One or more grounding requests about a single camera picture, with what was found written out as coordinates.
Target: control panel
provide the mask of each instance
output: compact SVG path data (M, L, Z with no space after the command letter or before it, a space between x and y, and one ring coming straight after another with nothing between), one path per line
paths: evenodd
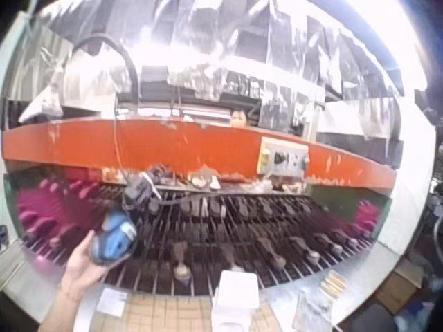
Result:
M263 137L257 164L260 175L305 177L309 165L309 147L286 140Z

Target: cardboard box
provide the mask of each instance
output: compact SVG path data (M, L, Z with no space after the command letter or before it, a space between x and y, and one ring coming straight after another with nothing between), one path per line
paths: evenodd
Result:
M397 314L422 287L423 270L401 259L386 281L376 292L376 299L393 315Z

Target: white paper sheet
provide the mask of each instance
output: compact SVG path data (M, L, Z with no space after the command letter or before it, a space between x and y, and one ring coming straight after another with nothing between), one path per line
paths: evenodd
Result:
M122 317L126 298L127 293L125 292L105 288L98 302L97 311L106 313L107 315Z

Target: tiled floor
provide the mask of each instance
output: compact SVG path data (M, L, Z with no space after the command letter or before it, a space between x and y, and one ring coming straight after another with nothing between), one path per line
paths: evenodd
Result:
M209 297L153 297L128 295L123 316L117 318L96 312L91 332L210 331ZM260 303L251 331L279 331L277 320L267 302Z

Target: orange machine panel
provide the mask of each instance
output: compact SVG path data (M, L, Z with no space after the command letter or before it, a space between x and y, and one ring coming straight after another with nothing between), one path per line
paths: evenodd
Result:
M123 167L146 169L163 163L187 174L210 167L225 176L257 176L263 136L309 146L307 182L346 187L392 189L391 168L333 147L257 128L230 128L180 120L119 120ZM30 124L3 133L3 157L78 167L119 167L113 120L75 119Z

